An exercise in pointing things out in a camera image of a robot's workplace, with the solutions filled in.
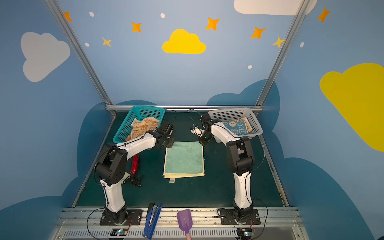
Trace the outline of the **teal plastic basket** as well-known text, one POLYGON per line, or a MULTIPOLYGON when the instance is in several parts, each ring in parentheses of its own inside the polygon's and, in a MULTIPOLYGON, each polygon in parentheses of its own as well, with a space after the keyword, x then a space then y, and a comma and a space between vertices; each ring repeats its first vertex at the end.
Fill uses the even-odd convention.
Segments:
POLYGON ((165 109, 151 106, 134 106, 118 131, 113 142, 124 143, 142 137, 149 130, 156 130, 163 120, 165 109))

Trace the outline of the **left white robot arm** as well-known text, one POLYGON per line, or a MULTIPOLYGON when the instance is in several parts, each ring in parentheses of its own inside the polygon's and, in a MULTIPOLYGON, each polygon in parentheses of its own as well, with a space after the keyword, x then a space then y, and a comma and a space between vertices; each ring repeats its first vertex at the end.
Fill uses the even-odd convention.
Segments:
POLYGON ((99 178, 105 194, 105 211, 117 214, 126 207, 122 182, 127 174, 127 161, 154 147, 171 148, 174 142, 173 134, 174 126, 162 122, 156 130, 149 130, 139 138, 109 147, 105 146, 94 168, 95 176, 99 178))

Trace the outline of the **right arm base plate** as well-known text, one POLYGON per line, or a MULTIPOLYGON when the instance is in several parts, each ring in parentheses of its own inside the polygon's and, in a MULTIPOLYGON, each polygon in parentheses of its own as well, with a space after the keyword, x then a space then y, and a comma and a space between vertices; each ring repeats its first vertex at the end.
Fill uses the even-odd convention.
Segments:
POLYGON ((217 210, 222 225, 260 225, 261 220, 258 210, 254 209, 252 213, 240 215, 235 209, 219 208, 217 210))

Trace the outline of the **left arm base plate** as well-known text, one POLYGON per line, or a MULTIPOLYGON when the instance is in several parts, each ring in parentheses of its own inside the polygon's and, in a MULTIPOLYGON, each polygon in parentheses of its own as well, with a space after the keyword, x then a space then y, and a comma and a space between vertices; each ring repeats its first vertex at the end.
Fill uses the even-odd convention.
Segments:
POLYGON ((141 223, 143 211, 139 209, 121 209, 113 213, 106 209, 102 213, 101 226, 138 226, 141 223))

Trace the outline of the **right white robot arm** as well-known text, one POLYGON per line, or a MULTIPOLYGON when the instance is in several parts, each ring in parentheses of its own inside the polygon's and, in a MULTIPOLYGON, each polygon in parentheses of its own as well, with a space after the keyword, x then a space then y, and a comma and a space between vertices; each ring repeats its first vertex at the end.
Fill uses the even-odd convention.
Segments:
POLYGON ((204 129, 198 134, 199 143, 205 146, 212 138, 217 138, 226 146, 227 163, 235 180, 234 215, 240 222, 254 213, 251 176, 255 158, 251 140, 235 135, 209 114, 201 115, 200 120, 204 129))

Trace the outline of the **blue rabbit pattern towel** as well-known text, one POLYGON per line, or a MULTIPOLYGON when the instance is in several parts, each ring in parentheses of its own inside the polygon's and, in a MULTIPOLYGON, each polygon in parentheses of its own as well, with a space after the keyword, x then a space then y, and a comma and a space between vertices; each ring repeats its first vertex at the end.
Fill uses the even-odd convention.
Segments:
POLYGON ((234 135, 237 135, 237 136, 244 136, 244 135, 247 135, 247 131, 244 127, 241 127, 239 128, 237 126, 237 120, 236 121, 227 121, 227 122, 223 122, 224 126, 230 130, 234 135))

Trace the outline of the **plain mint green towel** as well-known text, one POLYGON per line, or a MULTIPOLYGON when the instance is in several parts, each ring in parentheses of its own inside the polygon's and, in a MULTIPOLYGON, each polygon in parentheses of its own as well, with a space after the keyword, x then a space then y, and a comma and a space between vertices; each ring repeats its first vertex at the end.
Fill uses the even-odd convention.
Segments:
POLYGON ((166 148, 163 172, 165 179, 204 175, 204 147, 199 142, 174 142, 172 148, 166 148))

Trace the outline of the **orange striped rabbit towel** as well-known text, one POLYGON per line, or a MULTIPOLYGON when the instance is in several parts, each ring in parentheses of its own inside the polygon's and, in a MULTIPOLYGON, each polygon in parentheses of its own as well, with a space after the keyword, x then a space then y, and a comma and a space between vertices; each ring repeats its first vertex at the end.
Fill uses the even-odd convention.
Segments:
POLYGON ((252 132, 251 124, 246 117, 237 120, 237 126, 239 128, 244 127, 248 134, 252 132))

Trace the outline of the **orange cream patterned towel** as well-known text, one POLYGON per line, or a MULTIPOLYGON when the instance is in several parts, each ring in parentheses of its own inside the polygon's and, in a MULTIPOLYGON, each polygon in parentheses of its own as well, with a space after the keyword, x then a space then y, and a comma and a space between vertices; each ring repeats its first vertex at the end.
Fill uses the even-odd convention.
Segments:
POLYGON ((159 126, 159 124, 160 124, 160 121, 153 117, 145 118, 142 121, 134 119, 134 121, 131 123, 131 126, 133 127, 133 129, 131 130, 131 133, 126 138, 126 142, 142 137, 147 131, 150 131, 150 130, 155 131, 159 126))

